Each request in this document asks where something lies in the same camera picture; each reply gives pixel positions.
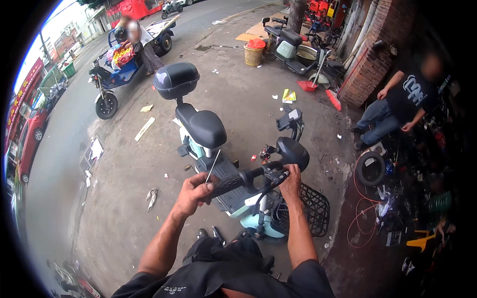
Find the brick wall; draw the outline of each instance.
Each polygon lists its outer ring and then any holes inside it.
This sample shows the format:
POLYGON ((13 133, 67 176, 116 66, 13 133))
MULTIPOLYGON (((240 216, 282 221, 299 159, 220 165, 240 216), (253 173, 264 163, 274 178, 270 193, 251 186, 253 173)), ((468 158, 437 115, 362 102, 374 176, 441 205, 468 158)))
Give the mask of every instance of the brick wall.
POLYGON ((413 28, 416 15, 415 0, 380 0, 370 26, 368 37, 351 64, 352 70, 358 58, 369 48, 349 81, 342 88, 339 99, 342 102, 361 106, 374 91, 379 82, 391 68, 389 48, 372 51, 375 41, 383 40, 399 49, 405 45, 413 28))

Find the tree trunk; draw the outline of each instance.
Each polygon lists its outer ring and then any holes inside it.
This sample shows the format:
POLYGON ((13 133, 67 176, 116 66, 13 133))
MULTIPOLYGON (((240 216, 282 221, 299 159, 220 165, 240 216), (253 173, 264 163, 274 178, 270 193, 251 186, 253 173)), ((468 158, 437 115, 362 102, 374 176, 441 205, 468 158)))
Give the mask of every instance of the tree trunk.
POLYGON ((53 60, 50 57, 50 53, 48 53, 48 49, 46 48, 45 42, 43 41, 43 35, 41 34, 40 31, 40 39, 41 39, 41 44, 43 45, 43 50, 45 51, 46 58, 48 58, 48 61, 50 62, 51 65, 53 65, 53 60))
POLYGON ((306 0, 290 0, 290 16, 288 18, 287 28, 300 34, 301 23, 305 16, 306 0))

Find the helmet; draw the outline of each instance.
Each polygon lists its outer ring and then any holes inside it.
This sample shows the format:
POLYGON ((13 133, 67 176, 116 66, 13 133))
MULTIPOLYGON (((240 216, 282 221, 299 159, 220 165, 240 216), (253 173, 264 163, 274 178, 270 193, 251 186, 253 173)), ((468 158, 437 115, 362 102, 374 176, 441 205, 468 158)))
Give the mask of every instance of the helmet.
POLYGON ((126 30, 123 27, 118 27, 114 30, 114 37, 118 43, 124 42, 127 40, 126 30))

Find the sidewalk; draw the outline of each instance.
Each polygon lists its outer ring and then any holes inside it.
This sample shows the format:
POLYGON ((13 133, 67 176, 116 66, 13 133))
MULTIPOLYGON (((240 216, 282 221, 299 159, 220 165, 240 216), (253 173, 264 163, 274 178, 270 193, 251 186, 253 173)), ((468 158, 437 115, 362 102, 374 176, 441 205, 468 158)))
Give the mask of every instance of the sidewalk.
MULTIPOLYGON (((301 109, 305 130, 300 143, 310 153, 310 164, 302 180, 316 190, 322 190, 331 205, 328 234, 314 239, 320 260, 332 247, 343 203, 345 181, 354 164, 353 135, 346 129, 348 110, 343 106, 337 112, 329 103, 324 90, 305 92, 296 83, 303 80, 290 70, 280 69, 279 61, 271 61, 261 68, 244 63, 243 41, 235 37, 268 17, 283 10, 271 6, 229 19, 227 23, 188 49, 181 62, 194 64, 201 75, 195 91, 184 97, 184 102, 199 110, 214 111, 222 120, 228 141, 222 151, 230 159, 239 159, 240 168, 254 168, 253 154, 258 155, 265 144, 275 144, 279 136, 290 136, 290 131, 279 132, 275 119, 283 112, 283 90, 296 92, 293 107, 301 109), (325 243, 331 247, 324 248, 325 243)), ((87 264, 88 274, 100 291, 110 296, 137 271, 139 258, 150 239, 160 228, 172 208, 184 179, 193 175, 184 172, 189 157, 180 157, 178 126, 172 122, 176 103, 165 101, 152 90, 152 77, 137 79, 134 86, 118 98, 119 111, 110 122, 108 134, 100 135, 104 154, 92 170, 92 186, 84 206, 76 247, 80 264, 87 264), (150 112, 140 113, 141 107, 153 104, 150 112), (139 142, 136 134, 150 117, 156 121, 139 142), (145 197, 156 187, 156 205, 148 214, 145 197)), ((190 217, 182 231, 176 262, 171 272, 181 266, 181 260, 195 241, 198 228, 212 234, 217 226, 224 238, 231 240, 242 229, 238 219, 229 218, 213 204, 199 208, 190 217)), ((281 273, 286 281, 291 271, 286 244, 259 243, 263 255, 275 256, 274 274, 281 273)))

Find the hand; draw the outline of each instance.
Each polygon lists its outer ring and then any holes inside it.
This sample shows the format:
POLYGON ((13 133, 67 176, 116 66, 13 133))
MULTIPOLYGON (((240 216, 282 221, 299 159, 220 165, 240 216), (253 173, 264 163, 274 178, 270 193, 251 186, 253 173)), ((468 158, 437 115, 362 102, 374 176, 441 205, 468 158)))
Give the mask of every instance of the hand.
POLYGON ((413 126, 414 126, 414 124, 412 124, 411 122, 408 122, 408 123, 404 124, 403 127, 401 127, 401 130, 406 133, 406 132, 410 131, 411 128, 413 128, 413 126))
MULTIPOLYGON (((172 210, 182 216, 189 217, 195 213, 197 206, 202 206, 201 198, 214 190, 213 183, 204 183, 208 173, 201 172, 184 181, 182 189, 172 210)), ((218 178, 210 175, 209 181, 217 182, 218 178)))
POLYGON ((384 97, 387 95, 387 89, 382 89, 378 92, 377 98, 378 100, 383 100, 384 97))
POLYGON ((279 185, 281 195, 287 202, 287 205, 291 206, 296 203, 301 203, 300 200, 300 188, 301 188, 301 172, 297 164, 285 164, 283 166, 290 174, 287 179, 279 185))

